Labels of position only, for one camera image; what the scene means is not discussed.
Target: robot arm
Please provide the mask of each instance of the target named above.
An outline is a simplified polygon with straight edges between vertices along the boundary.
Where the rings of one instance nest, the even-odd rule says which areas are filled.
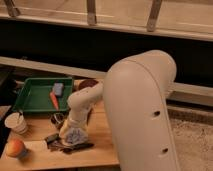
[[[70,107],[70,112],[67,120],[64,122],[62,128],[60,129],[59,136],[62,139],[66,139],[68,135],[73,135],[77,132],[81,132],[79,139],[75,143],[82,143],[82,141],[87,141],[88,136],[85,129],[87,123],[87,115],[90,112],[94,103],[102,99],[103,83],[98,83],[93,87],[86,87],[80,91],[72,93],[67,103]]]
[[[174,81],[176,65],[162,51],[149,51],[114,64],[102,83],[71,94],[71,107],[60,136],[82,128],[91,104],[104,106],[113,142],[124,171],[179,171],[168,118],[165,92]]]

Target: orange carrot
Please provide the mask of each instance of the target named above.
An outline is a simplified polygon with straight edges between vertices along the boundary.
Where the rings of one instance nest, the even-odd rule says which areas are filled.
[[[50,92],[50,99],[51,99],[51,101],[52,101],[53,106],[55,107],[55,109],[59,110],[58,100],[57,100],[55,94],[52,91]]]

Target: wooden surface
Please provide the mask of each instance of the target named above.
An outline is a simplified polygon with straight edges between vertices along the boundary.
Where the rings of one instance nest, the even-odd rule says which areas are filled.
[[[72,154],[50,152],[47,149],[44,138],[57,132],[54,125],[50,123],[49,115],[34,114],[25,115],[25,117],[29,130],[23,136],[11,132],[9,139],[21,138],[29,149],[29,153],[23,160],[17,160],[7,157],[3,152],[0,159],[1,170],[39,170],[118,165],[103,102],[99,102],[94,106],[88,124],[89,139],[95,146]]]

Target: green tray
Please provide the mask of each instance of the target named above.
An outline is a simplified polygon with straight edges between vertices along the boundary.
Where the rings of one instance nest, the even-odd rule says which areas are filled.
[[[67,99],[73,89],[72,78],[28,78],[26,79],[12,110],[24,113],[66,112],[69,110]],[[54,83],[63,83],[63,95],[57,98],[59,110],[52,104],[49,93]]]

